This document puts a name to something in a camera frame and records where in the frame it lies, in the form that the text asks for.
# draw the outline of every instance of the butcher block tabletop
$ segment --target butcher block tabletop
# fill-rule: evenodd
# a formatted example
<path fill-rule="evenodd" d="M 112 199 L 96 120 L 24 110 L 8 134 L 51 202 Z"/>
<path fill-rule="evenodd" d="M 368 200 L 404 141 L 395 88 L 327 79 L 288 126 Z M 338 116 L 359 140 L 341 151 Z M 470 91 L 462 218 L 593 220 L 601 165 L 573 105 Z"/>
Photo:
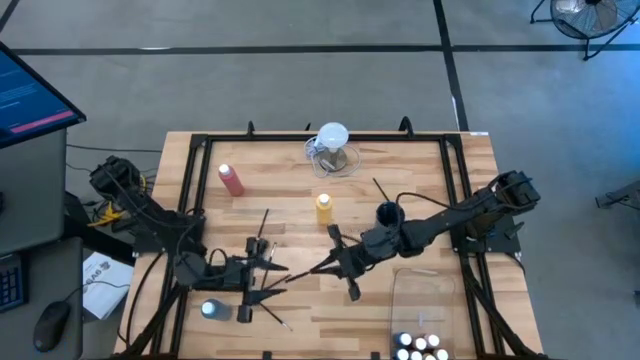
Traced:
<path fill-rule="evenodd" d="M 153 189 L 153 198 L 166 209 L 175 210 L 178 206 L 191 135 L 190 132 L 167 134 Z M 484 187 L 498 174 L 490 138 L 486 134 L 460 135 L 472 189 Z M 448 202 L 436 142 L 349 144 L 361 154 L 360 168 L 348 177 L 317 178 L 305 158 L 302 142 L 215 142 L 203 205 L 207 218 L 203 244 L 209 251 L 222 248 L 228 255 L 245 255 L 246 238 L 257 234 L 265 210 L 269 209 L 262 237 L 270 244 L 278 244 L 273 262 L 290 269 L 289 272 L 269 272 L 266 282 L 270 284 L 288 273 L 295 275 L 308 270 L 333 247 L 326 226 L 317 224 L 315 199 L 319 194 L 332 196 L 334 223 L 343 233 L 354 236 L 374 225 L 375 210 L 384 201 L 372 178 L 376 178 L 390 198 L 399 192 L 411 191 Z M 194 202 L 202 151 L 197 154 L 198 165 L 194 168 L 187 209 Z M 347 153 L 353 163 L 354 155 L 349 149 Z M 453 150 L 451 159 L 460 199 L 462 190 Z M 246 188 L 242 197 L 231 197 L 220 181 L 217 169 L 223 163 L 237 171 Z M 428 218 L 442 210 L 438 205 L 409 197 L 403 198 L 402 206 L 407 219 Z M 155 254 L 147 254 L 136 261 L 125 316 L 120 324 L 121 333 L 126 330 L 133 295 L 153 258 Z M 502 254 L 487 254 L 487 261 L 498 309 L 525 344 L 542 352 L 522 270 Z M 158 307 L 165 267 L 163 256 L 143 286 L 133 315 L 133 338 Z M 434 296 L 433 303 L 426 305 L 450 309 L 451 316 L 447 316 L 446 321 L 450 322 L 447 328 L 455 334 L 452 355 L 456 359 L 474 359 L 460 262 L 451 248 L 449 233 L 439 235 L 419 256 L 408 259 L 397 256 L 358 278 L 362 297 L 357 302 L 349 299 L 344 280 L 329 275 L 311 275 L 278 285 L 287 291 L 264 304 L 293 331 L 281 326 L 259 306 L 254 307 L 250 324 L 236 322 L 236 306 L 241 301 L 239 293 L 191 291 L 179 357 L 247 359 L 261 358 L 263 351 L 271 351 L 276 359 L 368 359 L 372 352 L 380 352 L 383 359 L 389 358 L 393 280 L 400 269 L 430 270 L 451 280 L 450 296 Z M 262 273 L 256 271 L 256 277 L 256 284 L 260 284 Z M 205 319 L 200 306 L 210 298 L 233 305 L 232 320 Z M 488 320 L 482 307 L 478 307 L 485 346 L 487 352 L 493 352 Z M 167 317 L 162 352 L 169 350 L 173 320 L 174 310 Z M 124 346 L 118 340 L 114 351 L 122 351 Z"/>

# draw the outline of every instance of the computer monitor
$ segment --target computer monitor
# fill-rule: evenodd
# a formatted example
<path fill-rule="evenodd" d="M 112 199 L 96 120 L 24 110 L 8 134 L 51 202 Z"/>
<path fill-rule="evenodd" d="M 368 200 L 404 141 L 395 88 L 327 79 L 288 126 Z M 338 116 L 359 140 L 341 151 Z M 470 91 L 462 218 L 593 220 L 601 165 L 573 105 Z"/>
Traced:
<path fill-rule="evenodd" d="M 85 120 L 76 106 L 0 42 L 0 149 Z"/>

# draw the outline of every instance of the concrete floor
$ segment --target concrete floor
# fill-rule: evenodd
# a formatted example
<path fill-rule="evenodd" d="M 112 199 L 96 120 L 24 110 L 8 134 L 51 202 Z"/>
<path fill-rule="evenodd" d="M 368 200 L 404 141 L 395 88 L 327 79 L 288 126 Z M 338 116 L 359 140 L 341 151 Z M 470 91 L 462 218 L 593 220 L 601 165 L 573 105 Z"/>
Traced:
<path fill-rule="evenodd" d="M 528 24 L 535 0 L 446 0 L 453 45 L 578 44 Z M 0 0 L 5 7 L 8 0 Z M 540 16 L 548 13 L 544 5 Z M 15 48 L 294 44 L 439 44 L 429 0 L 21 0 L 0 33 Z M 617 43 L 640 43 L 634 25 Z M 594 196 L 640 176 L 640 51 L 455 53 L 472 131 L 489 131 L 501 170 L 532 176 L 543 200 L 522 216 L 527 282 L 547 354 L 636 358 L 638 214 Z M 369 54 L 26 56 L 89 116 L 69 142 L 161 148 L 170 130 L 455 130 L 440 52 Z M 69 149 L 93 167 L 107 153 Z M 139 168 L 154 154 L 123 154 Z M 95 198 L 86 173 L 67 187 Z M 110 353 L 121 313 L 85 326 L 84 357 Z"/>

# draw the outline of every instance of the yellow bottle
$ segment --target yellow bottle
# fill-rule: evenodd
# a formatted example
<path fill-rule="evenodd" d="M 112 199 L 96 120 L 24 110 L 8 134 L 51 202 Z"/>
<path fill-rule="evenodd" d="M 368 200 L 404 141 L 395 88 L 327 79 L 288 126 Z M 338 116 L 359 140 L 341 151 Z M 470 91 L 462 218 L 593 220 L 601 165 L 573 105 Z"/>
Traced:
<path fill-rule="evenodd" d="M 333 201 L 331 201 L 331 196 L 327 194 L 320 194 L 318 196 L 318 198 L 316 199 L 316 214 L 318 216 L 318 224 L 320 225 L 331 224 L 332 206 L 333 206 Z"/>

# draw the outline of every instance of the red bottle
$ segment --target red bottle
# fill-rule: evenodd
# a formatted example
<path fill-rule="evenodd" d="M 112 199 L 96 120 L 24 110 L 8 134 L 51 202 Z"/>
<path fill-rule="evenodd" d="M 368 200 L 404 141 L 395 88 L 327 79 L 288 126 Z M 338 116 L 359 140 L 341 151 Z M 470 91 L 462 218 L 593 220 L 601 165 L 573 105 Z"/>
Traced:
<path fill-rule="evenodd" d="M 218 168 L 218 176 L 220 176 L 220 180 L 222 180 L 224 186 L 227 187 L 231 196 L 240 196 L 244 194 L 244 186 L 242 186 L 240 178 L 238 178 L 238 174 L 231 166 L 227 164 L 220 165 Z"/>

